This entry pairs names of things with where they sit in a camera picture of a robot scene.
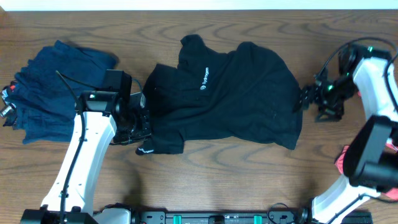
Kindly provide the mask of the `red t-shirt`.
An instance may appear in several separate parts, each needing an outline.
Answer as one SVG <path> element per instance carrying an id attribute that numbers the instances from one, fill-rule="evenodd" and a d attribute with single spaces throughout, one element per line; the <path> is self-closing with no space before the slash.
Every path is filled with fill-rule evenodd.
<path id="1" fill-rule="evenodd" d="M 370 116 L 353 142 L 343 148 L 335 166 L 351 185 L 376 189 L 397 200 L 397 122 Z"/>

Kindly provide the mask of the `black t-shirt with white logo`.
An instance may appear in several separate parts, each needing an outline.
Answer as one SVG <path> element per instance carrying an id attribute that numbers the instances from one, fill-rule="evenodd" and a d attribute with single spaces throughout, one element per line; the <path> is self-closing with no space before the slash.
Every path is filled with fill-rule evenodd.
<path id="1" fill-rule="evenodd" d="M 228 137 L 295 149 L 300 87 L 277 53 L 252 42 L 218 53 L 199 35 L 181 45 L 177 66 L 157 64 L 144 85 L 152 134 L 138 155 L 181 154 L 186 141 Z"/>

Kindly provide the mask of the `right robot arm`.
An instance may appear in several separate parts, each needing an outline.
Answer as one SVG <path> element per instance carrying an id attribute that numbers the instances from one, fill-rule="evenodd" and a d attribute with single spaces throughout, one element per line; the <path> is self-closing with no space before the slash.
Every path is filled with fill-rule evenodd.
<path id="1" fill-rule="evenodd" d="M 336 182 L 294 216 L 294 223 L 372 223 L 370 212 L 359 211 L 368 200 L 397 187 L 397 55 L 359 40 L 336 49 L 339 78 L 329 80 L 327 64 L 315 75 L 315 83 L 302 88 L 294 110 L 318 106 L 317 121 L 339 121 L 344 102 L 359 93 L 366 123 L 343 157 L 343 172 Z"/>

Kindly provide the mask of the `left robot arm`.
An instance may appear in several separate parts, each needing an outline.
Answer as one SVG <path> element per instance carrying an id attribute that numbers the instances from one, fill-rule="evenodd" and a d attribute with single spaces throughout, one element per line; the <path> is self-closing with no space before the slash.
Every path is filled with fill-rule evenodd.
<path id="1" fill-rule="evenodd" d="M 150 136 L 143 93 L 84 91 L 76 106 L 73 135 L 55 182 L 37 210 L 21 223 L 134 223 L 134 210 L 115 203 L 93 208 L 98 177 L 110 145 L 128 145 Z"/>

